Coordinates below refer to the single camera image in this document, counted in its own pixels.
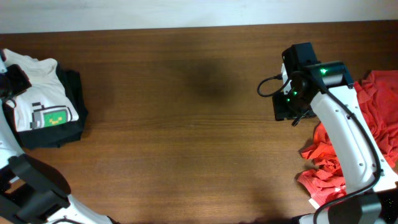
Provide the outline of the red printed t-shirt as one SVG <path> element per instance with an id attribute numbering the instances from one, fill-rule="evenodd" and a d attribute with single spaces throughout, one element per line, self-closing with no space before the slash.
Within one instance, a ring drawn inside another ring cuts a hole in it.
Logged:
<path id="1" fill-rule="evenodd" d="M 353 88 L 318 92 L 310 103 L 321 123 L 301 153 L 317 169 L 298 177 L 315 207 L 363 188 L 395 188 L 397 174 L 397 71 L 373 70 Z"/>

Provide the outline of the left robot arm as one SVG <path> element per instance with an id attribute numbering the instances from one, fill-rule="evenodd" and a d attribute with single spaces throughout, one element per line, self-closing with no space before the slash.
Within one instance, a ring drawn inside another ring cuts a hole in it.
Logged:
<path id="1" fill-rule="evenodd" d="M 27 149 L 79 141 L 88 110 L 80 74 L 1 50 L 1 216 L 12 223 L 111 223 L 79 202 L 64 176 Z"/>

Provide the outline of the white t-shirt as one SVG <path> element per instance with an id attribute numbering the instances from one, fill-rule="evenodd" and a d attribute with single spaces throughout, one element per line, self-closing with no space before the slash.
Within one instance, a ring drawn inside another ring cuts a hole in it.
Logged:
<path id="1" fill-rule="evenodd" d="M 25 92 L 14 98 L 14 126 L 17 132 L 57 126 L 79 119 L 57 76 L 56 60 L 38 60 L 8 49 L 2 52 L 6 58 L 4 64 L 17 65 L 31 84 Z"/>

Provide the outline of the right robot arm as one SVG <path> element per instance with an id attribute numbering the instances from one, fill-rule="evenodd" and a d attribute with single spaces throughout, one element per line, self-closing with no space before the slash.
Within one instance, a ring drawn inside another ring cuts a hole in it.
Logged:
<path id="1" fill-rule="evenodd" d="M 397 174 L 365 122 L 344 63 L 285 61 L 281 73 L 285 104 L 296 121 L 308 112 L 317 115 L 346 184 L 345 196 L 293 218 L 293 223 L 397 223 Z"/>

